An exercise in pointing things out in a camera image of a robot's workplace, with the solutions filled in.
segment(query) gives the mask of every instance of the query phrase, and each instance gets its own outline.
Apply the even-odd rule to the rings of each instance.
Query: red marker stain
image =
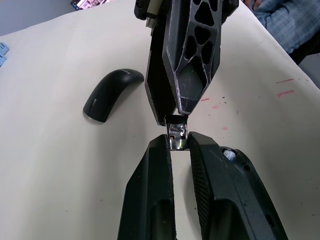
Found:
[[[292,80],[295,80],[295,79],[291,78],[291,79],[284,80],[284,81],[278,81],[278,82],[276,82],[276,84],[282,84],[282,83],[289,82],[289,81],[292,81]]]
[[[280,97],[283,96],[283,95],[293,94],[294,92],[295,92],[294,90],[283,91],[283,92],[279,92],[277,95],[278,95],[278,97],[280,98]]]

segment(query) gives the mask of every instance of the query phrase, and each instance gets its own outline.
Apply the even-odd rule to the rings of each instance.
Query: blue plaid shirt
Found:
[[[320,31],[320,0],[262,0],[253,13],[288,54]]]

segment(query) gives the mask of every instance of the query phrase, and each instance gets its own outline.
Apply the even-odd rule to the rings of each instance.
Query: black computer mouse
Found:
[[[106,75],[91,93],[83,111],[88,117],[105,123],[123,90],[132,83],[144,81],[144,76],[132,69],[119,69]]]

